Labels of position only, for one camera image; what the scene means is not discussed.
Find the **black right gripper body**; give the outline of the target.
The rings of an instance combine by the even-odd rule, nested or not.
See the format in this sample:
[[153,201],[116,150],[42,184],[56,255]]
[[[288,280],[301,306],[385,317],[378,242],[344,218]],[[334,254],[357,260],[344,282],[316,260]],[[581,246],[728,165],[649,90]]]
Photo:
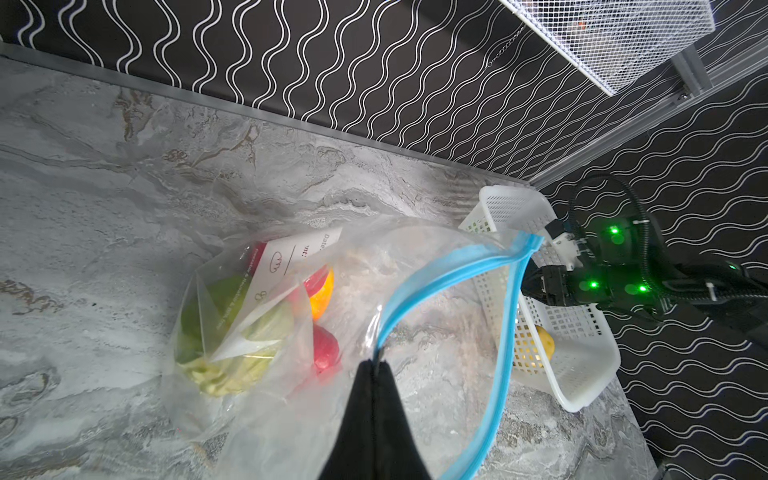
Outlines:
[[593,304],[623,315],[666,312],[666,301],[642,276],[642,240],[649,240],[649,254],[659,250],[661,241],[658,223],[651,216],[600,219],[592,233],[576,233],[563,223],[578,245],[583,267],[568,271],[564,266],[538,265],[531,260],[522,280],[524,296],[548,306]]

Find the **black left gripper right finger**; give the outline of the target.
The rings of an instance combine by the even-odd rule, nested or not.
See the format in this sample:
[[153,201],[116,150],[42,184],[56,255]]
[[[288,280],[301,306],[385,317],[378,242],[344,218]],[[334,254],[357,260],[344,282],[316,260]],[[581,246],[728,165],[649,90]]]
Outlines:
[[382,353],[373,357],[373,446],[375,479],[430,479],[418,452],[397,390]]

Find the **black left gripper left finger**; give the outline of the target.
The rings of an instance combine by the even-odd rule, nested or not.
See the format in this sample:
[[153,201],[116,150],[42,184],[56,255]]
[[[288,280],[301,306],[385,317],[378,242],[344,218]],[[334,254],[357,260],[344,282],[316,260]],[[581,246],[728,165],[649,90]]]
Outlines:
[[359,364],[336,441],[319,479],[374,479],[374,366]]

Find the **white plastic perforated basket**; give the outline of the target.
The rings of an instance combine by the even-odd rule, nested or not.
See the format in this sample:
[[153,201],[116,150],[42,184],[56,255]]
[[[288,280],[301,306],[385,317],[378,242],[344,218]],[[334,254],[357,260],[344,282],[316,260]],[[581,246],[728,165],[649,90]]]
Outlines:
[[[475,233],[526,231],[542,236],[544,243],[545,226],[554,219],[551,205],[535,190],[485,186],[460,228]],[[538,265],[544,264],[542,244],[532,257]],[[511,379],[551,395],[564,410],[588,406],[615,377],[620,353],[605,316],[595,306],[547,306],[521,295],[515,323],[515,337],[521,328],[542,326],[554,338],[556,350],[537,374],[516,368],[513,360]]]

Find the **red toy pomegranate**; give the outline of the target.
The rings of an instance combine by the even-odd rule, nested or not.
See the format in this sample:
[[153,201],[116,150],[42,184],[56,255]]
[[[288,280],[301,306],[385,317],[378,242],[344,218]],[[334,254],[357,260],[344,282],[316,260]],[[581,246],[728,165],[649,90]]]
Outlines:
[[323,327],[313,326],[314,370],[320,375],[334,368],[341,358],[336,337]]

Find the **clear zip bag blue zipper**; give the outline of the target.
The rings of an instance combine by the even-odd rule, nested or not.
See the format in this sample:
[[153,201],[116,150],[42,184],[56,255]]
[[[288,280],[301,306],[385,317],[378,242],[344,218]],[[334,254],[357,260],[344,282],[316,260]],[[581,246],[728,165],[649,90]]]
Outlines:
[[[266,248],[253,277],[249,246]],[[475,233],[410,217],[378,216],[295,235],[255,235],[193,274],[161,380],[161,398],[187,437],[225,439],[218,479],[319,479],[336,441],[358,366],[382,353],[394,374],[430,479],[470,479],[498,432],[514,360],[523,274],[542,238]],[[334,271],[332,299],[314,321],[304,281]],[[294,330],[242,393],[212,397],[177,366],[180,315],[193,284],[234,275],[251,283],[235,325],[285,301]],[[337,339],[338,364],[314,370],[313,326]]]

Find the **orange red toy peach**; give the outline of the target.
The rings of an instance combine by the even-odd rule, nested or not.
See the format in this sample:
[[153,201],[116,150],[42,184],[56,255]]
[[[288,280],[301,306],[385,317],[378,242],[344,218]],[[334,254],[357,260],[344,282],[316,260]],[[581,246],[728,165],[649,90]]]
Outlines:
[[334,282],[334,271],[327,266],[304,281],[304,288],[309,296],[311,315],[314,321],[318,321],[328,308],[333,295]]

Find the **red toy apple with stem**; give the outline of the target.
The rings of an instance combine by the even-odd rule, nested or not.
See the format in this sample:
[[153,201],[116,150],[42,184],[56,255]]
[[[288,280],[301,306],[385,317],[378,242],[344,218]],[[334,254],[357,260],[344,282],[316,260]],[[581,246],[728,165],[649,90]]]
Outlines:
[[246,264],[246,272],[249,276],[253,277],[256,273],[265,248],[265,242],[256,242],[249,246]]

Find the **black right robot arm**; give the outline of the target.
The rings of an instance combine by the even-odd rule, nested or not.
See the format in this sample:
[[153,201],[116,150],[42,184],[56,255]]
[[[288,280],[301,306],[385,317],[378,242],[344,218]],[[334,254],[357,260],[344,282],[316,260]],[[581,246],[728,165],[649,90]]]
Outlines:
[[734,262],[675,263],[648,215],[600,219],[592,227],[553,220],[546,231],[576,245],[573,266],[529,263],[522,293],[545,305],[594,305],[661,323],[679,305],[767,345],[767,285]]

